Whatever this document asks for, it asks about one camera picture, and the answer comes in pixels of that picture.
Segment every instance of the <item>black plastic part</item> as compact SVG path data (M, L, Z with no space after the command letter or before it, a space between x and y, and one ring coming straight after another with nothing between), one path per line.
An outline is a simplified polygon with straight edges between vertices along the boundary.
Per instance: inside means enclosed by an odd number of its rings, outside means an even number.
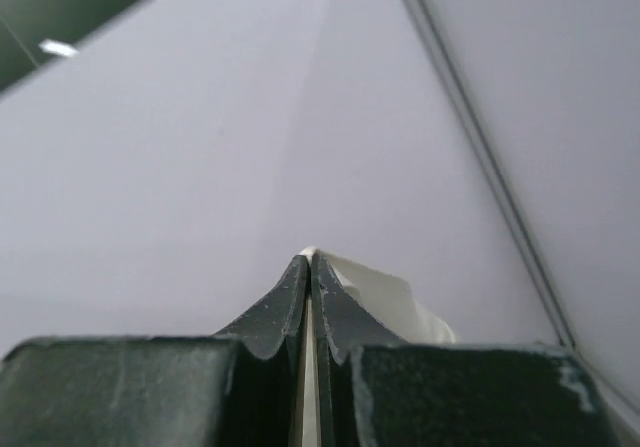
M0 446L287 446L308 264L215 337L44 338L0 371Z
M318 417L322 447L359 445L353 415L351 349L406 342L351 297L322 254L311 263L311 299L316 343Z
M554 347L410 345L311 267L322 447L615 446L598 393Z
M309 264L298 255L270 292L216 334L242 342L252 360L237 365L238 381L229 399L237 415L227 424L221 445L284 447L302 434L294 417L299 376L304 375L300 360L308 283Z
M353 445L618 445L589 376L557 348L364 347Z

